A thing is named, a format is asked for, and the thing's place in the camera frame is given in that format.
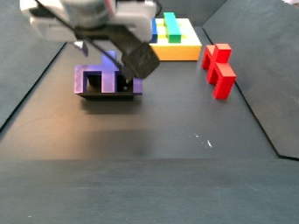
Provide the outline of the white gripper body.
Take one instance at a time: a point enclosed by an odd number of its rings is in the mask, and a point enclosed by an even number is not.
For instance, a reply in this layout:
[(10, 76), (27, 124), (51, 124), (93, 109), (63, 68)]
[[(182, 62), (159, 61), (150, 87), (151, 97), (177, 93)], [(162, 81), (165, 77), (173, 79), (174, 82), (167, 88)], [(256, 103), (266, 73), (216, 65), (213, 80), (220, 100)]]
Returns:
[(142, 41), (153, 38), (154, 0), (19, 0), (22, 13), (30, 18), (37, 33), (50, 41), (74, 42), (74, 32), (38, 4), (74, 27), (125, 25)]

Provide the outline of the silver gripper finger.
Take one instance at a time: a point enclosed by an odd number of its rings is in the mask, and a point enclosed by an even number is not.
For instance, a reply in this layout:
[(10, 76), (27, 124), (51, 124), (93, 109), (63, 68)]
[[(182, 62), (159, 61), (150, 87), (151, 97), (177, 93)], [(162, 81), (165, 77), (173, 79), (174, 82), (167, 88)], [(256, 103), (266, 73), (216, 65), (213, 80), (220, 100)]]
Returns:
[(73, 44), (75, 48), (82, 51), (85, 56), (90, 55), (90, 49), (85, 41), (75, 41)]

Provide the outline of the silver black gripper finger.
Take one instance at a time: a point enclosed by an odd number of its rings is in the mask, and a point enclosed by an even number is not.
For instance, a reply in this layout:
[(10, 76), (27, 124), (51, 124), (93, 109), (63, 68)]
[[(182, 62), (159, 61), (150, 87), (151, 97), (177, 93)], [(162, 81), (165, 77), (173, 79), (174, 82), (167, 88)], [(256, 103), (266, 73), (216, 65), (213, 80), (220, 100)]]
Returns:
[(135, 71), (130, 66), (123, 66), (121, 69), (121, 73), (129, 81), (135, 78)]

